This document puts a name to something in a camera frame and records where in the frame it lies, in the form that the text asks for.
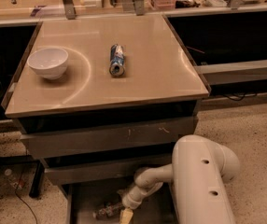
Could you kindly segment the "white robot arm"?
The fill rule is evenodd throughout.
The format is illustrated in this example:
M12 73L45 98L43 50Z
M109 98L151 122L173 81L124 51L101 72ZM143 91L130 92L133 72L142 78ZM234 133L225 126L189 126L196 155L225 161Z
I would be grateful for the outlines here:
M126 211L133 211L169 183L179 224L235 224L224 185L239 171L239 159L231 149L199 135L186 135L176 142L170 164L135 172L121 202Z

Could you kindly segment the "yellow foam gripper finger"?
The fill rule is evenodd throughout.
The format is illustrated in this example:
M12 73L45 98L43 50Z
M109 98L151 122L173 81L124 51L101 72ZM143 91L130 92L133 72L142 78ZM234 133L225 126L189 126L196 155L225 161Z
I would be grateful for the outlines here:
M134 216L134 211L130 208L125 208L120 212L119 224L130 224Z

